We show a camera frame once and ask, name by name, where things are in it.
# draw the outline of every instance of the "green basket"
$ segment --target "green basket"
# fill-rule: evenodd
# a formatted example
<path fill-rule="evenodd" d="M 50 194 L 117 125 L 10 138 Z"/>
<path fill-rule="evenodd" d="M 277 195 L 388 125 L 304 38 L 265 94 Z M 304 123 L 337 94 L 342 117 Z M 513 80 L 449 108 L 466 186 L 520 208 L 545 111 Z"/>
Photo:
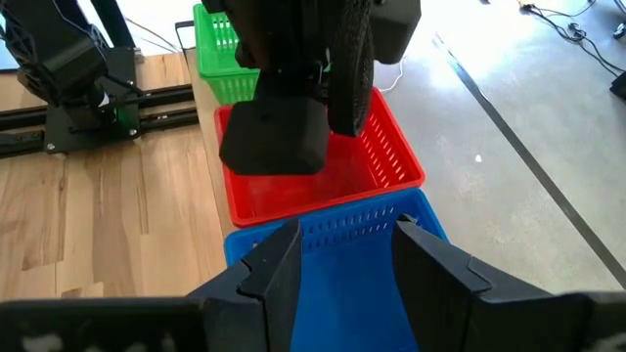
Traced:
<path fill-rule="evenodd" d="M 194 6 L 198 73 L 208 82 L 220 105 L 252 100 L 258 69 L 240 67 L 235 59 L 239 38 L 224 13 L 209 14 Z"/>

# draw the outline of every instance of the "concrete floor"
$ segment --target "concrete floor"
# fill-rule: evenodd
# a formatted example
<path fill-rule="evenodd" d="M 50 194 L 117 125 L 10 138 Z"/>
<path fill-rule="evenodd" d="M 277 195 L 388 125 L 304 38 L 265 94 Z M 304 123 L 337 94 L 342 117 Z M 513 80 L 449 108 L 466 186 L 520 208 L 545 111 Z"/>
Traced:
<path fill-rule="evenodd" d="M 89 20 L 99 21 L 87 0 Z M 175 22 L 192 6 L 118 0 L 125 16 L 176 43 Z M 537 1 L 569 13 L 584 0 Z M 404 61 L 385 94 L 427 174 L 425 191 L 452 243 L 552 292 L 620 289 L 599 256 L 524 164 L 432 44 L 435 33 L 622 266 L 626 266 L 626 105 L 608 92 L 612 76 L 514 0 L 425 0 Z M 155 12 L 166 13 L 163 22 Z M 607 59 L 626 66 L 626 44 L 611 32 L 626 19 L 598 0 L 576 19 Z M 567 25 L 563 18 L 553 20 Z M 142 38 L 144 54 L 164 50 Z M 388 87 L 399 66 L 376 67 Z"/>

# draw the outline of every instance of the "blue basket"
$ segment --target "blue basket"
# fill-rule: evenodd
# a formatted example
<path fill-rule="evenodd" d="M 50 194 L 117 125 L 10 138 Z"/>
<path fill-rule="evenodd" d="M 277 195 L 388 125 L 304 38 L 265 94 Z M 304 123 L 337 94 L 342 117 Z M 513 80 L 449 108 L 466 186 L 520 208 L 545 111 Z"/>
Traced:
<path fill-rule="evenodd" d="M 299 217 L 304 255 L 291 351 L 418 350 L 391 261 L 391 233 L 400 214 L 415 217 L 420 227 L 448 241 L 419 189 Z M 228 265 L 284 222 L 229 236 L 224 243 Z"/>

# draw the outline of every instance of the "red basket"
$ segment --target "red basket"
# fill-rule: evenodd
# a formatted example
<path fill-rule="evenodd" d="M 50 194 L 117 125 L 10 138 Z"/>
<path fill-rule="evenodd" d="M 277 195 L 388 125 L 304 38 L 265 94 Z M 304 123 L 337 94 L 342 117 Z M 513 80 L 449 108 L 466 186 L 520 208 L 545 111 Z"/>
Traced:
<path fill-rule="evenodd" d="M 215 111 L 221 143 L 231 107 Z M 419 187 L 425 173 L 411 152 L 378 89 L 359 138 L 331 135 L 326 166 L 310 176 L 242 176 L 225 165 L 224 181 L 233 223 L 238 227 Z"/>

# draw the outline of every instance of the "plastic basket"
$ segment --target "plastic basket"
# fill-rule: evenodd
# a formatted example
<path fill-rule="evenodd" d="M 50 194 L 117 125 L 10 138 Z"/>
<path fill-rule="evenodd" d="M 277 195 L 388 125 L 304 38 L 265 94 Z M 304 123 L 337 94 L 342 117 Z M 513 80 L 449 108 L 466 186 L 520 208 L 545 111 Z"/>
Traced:
<path fill-rule="evenodd" d="M 208 82 L 221 105 L 251 100 L 258 69 L 240 67 L 235 59 L 239 38 L 225 14 L 209 14 L 194 6 L 198 73 Z"/>
<path fill-rule="evenodd" d="M 291 351 L 417 351 L 391 260 L 393 223 L 403 213 L 447 241 L 419 189 L 300 217 L 304 248 Z M 240 230 L 227 237 L 224 248 L 228 265 L 283 222 Z"/>
<path fill-rule="evenodd" d="M 215 111 L 221 142 L 230 107 Z M 359 138 L 332 135 L 325 168 L 311 176 L 242 176 L 224 166 L 233 223 L 249 227 L 383 193 L 419 187 L 425 173 L 378 89 Z"/>

